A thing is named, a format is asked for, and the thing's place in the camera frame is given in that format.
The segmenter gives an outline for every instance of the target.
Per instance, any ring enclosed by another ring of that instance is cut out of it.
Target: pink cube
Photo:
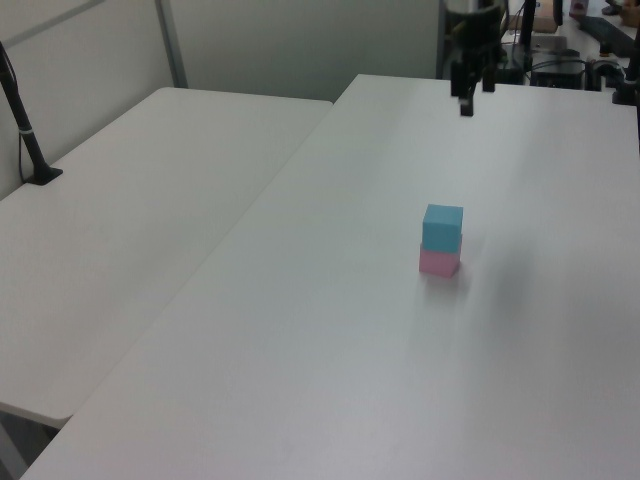
[[[460,251],[462,240],[457,253],[444,253],[425,250],[420,245],[420,271],[439,277],[451,278],[460,267]]]

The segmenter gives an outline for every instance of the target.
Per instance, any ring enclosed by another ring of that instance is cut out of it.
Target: blue cube
[[[422,248],[456,253],[462,238],[462,207],[429,205],[422,221]]]

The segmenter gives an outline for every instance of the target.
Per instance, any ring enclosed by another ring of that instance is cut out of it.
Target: stacked cubes
[[[422,221],[420,271],[451,278],[460,266],[462,207],[429,205]]]

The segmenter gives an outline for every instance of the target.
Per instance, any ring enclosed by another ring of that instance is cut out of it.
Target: table
[[[566,0],[564,2],[564,21],[563,25],[558,27],[558,30],[553,34],[544,34],[533,32],[533,36],[535,37],[546,37],[546,36],[564,36],[567,38],[567,48],[572,50],[576,50],[580,52],[580,57],[583,60],[587,58],[600,58],[600,43],[593,38],[591,35],[583,32],[578,27],[578,22],[569,16],[569,7],[571,5],[570,0]],[[607,6],[607,3],[604,0],[589,0],[589,7],[587,9],[587,15],[591,17],[602,17],[607,20],[609,23],[615,25],[617,28],[625,32],[631,38],[635,38],[636,29],[625,27],[622,25],[622,21],[620,17],[615,16],[605,16],[602,15],[602,9]],[[513,41],[513,31],[509,31],[502,40],[503,44],[508,44]],[[624,66],[629,66],[628,58],[617,58],[615,56],[611,56],[611,59],[617,59],[619,63]]]
[[[0,409],[61,427],[330,106],[162,89],[0,202]]]
[[[635,109],[476,107],[359,76],[25,480],[635,478]],[[451,281],[430,202],[465,207]]]

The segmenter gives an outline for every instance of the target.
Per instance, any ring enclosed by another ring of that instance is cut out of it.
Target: black stand
[[[536,15],[536,0],[525,0],[522,10],[522,29],[520,30],[520,45],[524,47],[526,54],[531,50],[531,33],[533,32],[533,20]]]
[[[4,50],[2,42],[0,42],[0,83],[2,83],[2,88],[9,101],[9,106],[18,124],[20,136],[24,140],[24,144],[33,162],[33,176],[29,177],[25,182],[33,183],[34,185],[46,185],[54,178],[60,176],[62,170],[50,167],[47,165],[47,162],[44,161],[42,151],[40,150],[36,136],[33,133],[33,128],[29,122],[29,117],[20,99],[18,85],[13,76],[7,52]]]
[[[624,80],[613,92],[613,103],[616,105],[631,105],[636,107],[636,117],[638,122],[638,148],[640,152],[640,96],[638,95],[638,69],[640,68],[640,29],[636,32],[633,42],[633,53],[629,60],[629,68]]]

